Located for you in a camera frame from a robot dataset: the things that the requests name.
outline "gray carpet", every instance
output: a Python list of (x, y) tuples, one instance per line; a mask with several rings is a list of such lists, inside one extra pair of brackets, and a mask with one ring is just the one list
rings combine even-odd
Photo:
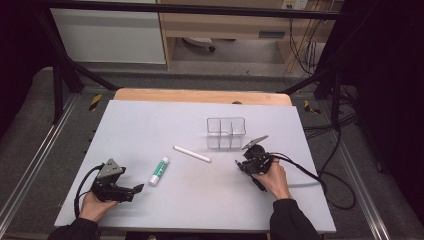
[[(181, 88), (181, 89), (218, 89), (240, 91), (273, 92), (284, 89), (285, 85), (274, 78), (210, 77), (210, 76), (175, 76), (175, 75), (109, 75), (107, 79), (125, 87)], [(14, 124), (0, 142), (0, 203), (3, 206), (29, 161), (47, 134), (53, 119), (53, 102), (51, 96), (51, 76), (41, 72), (34, 80), (34, 86), (22, 111)], [(79, 165), (84, 159), (84, 151), (90, 145), (107, 101), (114, 93), (105, 93), (94, 112), (88, 111), (94, 93), (79, 96), (63, 131), (57, 139), (44, 166), (41, 168), (30, 191), (24, 199), (15, 218), (8, 228), (8, 233), (48, 234), (53, 230), (53, 223), (59, 213), (58, 204), (63, 200), (72, 184)], [(299, 109), (303, 125), (326, 124), (322, 114), (305, 112), (303, 100), (293, 100)], [(344, 114), (353, 110), (342, 106)], [(361, 132), (360, 126), (349, 125), (342, 129), (342, 138), (349, 148), (355, 163), (374, 199), (389, 234), (397, 239), (424, 239), (424, 230), (412, 210), (403, 199), (390, 175), (378, 173), (372, 152)], [(334, 147), (333, 138), (323, 134), (308, 141), (313, 159), (319, 169)], [(340, 163), (340, 156), (335, 154), (327, 170), (349, 181)], [(328, 197), (337, 204), (349, 205), (352, 198), (345, 186), (327, 178)], [(326, 235), (329, 239), (373, 239), (361, 206), (344, 211), (331, 208), (337, 233)], [(106, 232), (106, 235), (123, 233)]]

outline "transparent compartment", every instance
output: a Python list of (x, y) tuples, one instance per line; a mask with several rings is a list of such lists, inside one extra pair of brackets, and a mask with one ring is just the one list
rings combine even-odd
[(208, 148), (241, 148), (246, 135), (245, 119), (208, 118)]

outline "hand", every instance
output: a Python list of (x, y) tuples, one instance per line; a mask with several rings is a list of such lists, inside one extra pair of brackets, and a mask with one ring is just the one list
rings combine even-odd
[(280, 166), (279, 160), (274, 158), (268, 172), (266, 174), (253, 174), (265, 188), (274, 194), (277, 200), (285, 198), (293, 198), (289, 192), (287, 185), (286, 171)]
[(93, 192), (88, 192), (82, 202), (80, 218), (85, 218), (93, 222), (98, 222), (109, 209), (116, 206), (117, 201), (102, 202), (97, 199)]

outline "white cabinet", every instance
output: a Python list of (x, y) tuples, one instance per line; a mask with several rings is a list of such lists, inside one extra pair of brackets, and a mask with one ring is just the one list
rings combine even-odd
[(66, 51), (75, 61), (165, 64), (157, 13), (68, 9), (52, 9), (52, 13)]

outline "black sleeve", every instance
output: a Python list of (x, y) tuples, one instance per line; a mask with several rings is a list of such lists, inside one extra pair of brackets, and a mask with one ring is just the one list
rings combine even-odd
[(71, 225), (54, 230), (48, 240), (96, 240), (97, 223), (77, 218)]
[(319, 240), (309, 219), (293, 199), (277, 200), (270, 220), (271, 240)]

